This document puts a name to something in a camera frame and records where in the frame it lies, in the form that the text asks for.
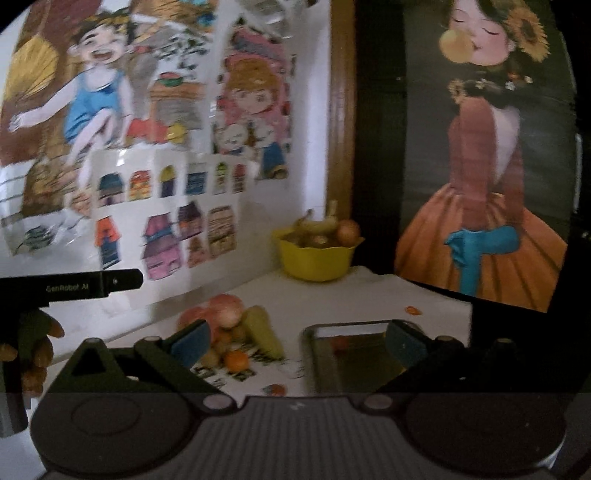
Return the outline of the large red apple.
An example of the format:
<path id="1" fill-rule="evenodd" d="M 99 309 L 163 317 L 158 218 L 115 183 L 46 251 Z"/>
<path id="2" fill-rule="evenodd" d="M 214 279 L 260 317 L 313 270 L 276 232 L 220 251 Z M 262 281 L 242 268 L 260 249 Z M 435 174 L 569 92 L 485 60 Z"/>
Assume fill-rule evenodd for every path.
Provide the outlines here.
<path id="1" fill-rule="evenodd" d="M 213 312 L 214 321 L 223 329 L 232 329 L 242 319 L 245 305 L 235 295 L 219 294 L 208 301 L 208 308 Z"/>

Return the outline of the small yellow-green fruit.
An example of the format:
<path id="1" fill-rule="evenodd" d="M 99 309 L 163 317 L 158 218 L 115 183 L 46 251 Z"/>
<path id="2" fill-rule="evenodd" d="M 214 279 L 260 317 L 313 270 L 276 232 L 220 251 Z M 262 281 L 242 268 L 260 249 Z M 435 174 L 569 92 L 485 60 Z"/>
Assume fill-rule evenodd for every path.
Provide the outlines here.
<path id="1" fill-rule="evenodd" d="M 214 349 L 209 349 L 199 360 L 202 367 L 208 369 L 216 369 L 221 362 L 219 354 Z"/>

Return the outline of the small orange tangerine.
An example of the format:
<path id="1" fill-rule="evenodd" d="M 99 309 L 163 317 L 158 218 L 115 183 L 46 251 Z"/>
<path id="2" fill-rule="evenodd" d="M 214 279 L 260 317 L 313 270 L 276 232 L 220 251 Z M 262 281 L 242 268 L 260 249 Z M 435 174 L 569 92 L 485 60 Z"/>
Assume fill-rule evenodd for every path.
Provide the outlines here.
<path id="1" fill-rule="evenodd" d="M 240 350 L 228 351 L 224 354 L 223 363 L 229 373 L 240 373 L 249 370 L 249 355 Z"/>

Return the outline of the metal tray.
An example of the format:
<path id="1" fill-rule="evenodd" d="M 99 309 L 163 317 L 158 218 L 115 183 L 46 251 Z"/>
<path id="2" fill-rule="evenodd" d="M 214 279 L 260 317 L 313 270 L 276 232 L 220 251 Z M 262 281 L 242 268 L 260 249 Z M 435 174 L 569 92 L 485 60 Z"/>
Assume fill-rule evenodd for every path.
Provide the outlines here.
<path id="1" fill-rule="evenodd" d="M 304 380 L 311 395 L 365 394 L 404 368 L 385 343 L 388 321 L 318 324 L 301 332 Z"/>

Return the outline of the yellow fruit bowl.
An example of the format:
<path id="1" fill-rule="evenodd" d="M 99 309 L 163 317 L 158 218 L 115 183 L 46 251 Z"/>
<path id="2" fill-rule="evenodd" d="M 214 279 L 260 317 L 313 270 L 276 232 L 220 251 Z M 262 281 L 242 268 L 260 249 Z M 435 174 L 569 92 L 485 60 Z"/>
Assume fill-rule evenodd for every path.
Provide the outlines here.
<path id="1" fill-rule="evenodd" d="M 283 239 L 292 231 L 290 227 L 273 231 L 280 263 L 284 273 L 308 282 L 329 282 L 346 276 L 351 269 L 353 252 L 363 243 L 360 238 L 353 247 L 300 247 Z"/>

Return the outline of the brown onion in bowl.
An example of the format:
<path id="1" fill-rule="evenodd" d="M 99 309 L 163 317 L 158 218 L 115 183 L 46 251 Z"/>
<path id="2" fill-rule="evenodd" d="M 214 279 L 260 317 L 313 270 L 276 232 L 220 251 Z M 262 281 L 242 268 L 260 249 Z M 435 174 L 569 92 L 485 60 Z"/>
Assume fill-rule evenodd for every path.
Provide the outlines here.
<path id="1" fill-rule="evenodd" d="M 335 238 L 342 247 L 355 247 L 360 239 L 360 227 L 351 219 L 342 220 L 335 230 Z"/>

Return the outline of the house drawings paper sheet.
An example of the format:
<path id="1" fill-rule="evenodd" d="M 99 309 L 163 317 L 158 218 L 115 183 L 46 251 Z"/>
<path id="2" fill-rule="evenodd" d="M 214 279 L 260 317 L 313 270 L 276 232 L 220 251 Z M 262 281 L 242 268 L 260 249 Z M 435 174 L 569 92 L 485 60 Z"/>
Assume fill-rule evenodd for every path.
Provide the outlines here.
<path id="1" fill-rule="evenodd" d="M 138 309 L 197 288 L 238 248 L 256 164 L 243 155 L 174 149 L 103 150 L 91 157 L 91 225 L 98 265 L 137 269 Z"/>

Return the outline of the banana in yellow bowl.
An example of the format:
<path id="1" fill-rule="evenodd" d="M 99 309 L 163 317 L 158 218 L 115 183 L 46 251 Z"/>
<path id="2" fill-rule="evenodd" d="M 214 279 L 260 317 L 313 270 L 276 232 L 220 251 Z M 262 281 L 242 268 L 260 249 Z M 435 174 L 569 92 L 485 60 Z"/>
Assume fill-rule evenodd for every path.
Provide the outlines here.
<path id="1" fill-rule="evenodd" d="M 322 220 L 314 220 L 314 210 L 308 209 L 304 216 L 294 222 L 294 231 L 301 235 L 331 235 L 338 229 L 339 219 L 337 216 L 338 201 L 329 201 L 328 213 Z"/>

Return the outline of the girl painting poster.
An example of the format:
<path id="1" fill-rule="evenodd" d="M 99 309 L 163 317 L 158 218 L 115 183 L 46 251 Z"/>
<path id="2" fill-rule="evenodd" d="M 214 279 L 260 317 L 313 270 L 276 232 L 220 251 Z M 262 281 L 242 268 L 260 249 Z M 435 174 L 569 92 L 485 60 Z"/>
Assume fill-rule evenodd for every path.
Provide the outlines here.
<path id="1" fill-rule="evenodd" d="M 545 1 L 404 11 L 407 130 L 394 269 L 546 311 L 576 194 L 575 85 Z"/>

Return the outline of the cartoon boy drawing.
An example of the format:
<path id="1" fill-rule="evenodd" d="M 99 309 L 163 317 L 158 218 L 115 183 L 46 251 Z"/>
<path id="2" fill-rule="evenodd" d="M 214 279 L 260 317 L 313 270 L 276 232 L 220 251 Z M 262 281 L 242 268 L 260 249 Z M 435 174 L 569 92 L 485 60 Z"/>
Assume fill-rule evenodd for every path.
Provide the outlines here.
<path id="1" fill-rule="evenodd" d="M 8 221 L 88 202 L 89 154 L 190 147 L 214 1 L 37 1 L 5 78 L 1 206 Z"/>

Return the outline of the cartoon girl drawing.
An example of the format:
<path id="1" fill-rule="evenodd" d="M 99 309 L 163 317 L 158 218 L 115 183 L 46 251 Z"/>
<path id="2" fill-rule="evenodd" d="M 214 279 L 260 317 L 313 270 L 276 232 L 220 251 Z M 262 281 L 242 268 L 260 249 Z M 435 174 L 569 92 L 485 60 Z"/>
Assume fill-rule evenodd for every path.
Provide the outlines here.
<path id="1" fill-rule="evenodd" d="M 259 179 L 287 178 L 290 58 L 283 42 L 238 18 L 217 78 L 213 145 L 256 165 Z"/>

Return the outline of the brown wooden frame post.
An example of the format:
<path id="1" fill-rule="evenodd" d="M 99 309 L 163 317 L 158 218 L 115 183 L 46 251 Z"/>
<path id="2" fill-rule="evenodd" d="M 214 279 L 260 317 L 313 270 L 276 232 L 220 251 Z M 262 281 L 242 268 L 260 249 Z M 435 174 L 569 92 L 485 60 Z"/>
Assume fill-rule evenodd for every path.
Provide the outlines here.
<path id="1" fill-rule="evenodd" d="M 355 2 L 332 1 L 329 19 L 327 199 L 338 202 L 339 219 L 345 219 L 352 212 L 356 137 Z"/>

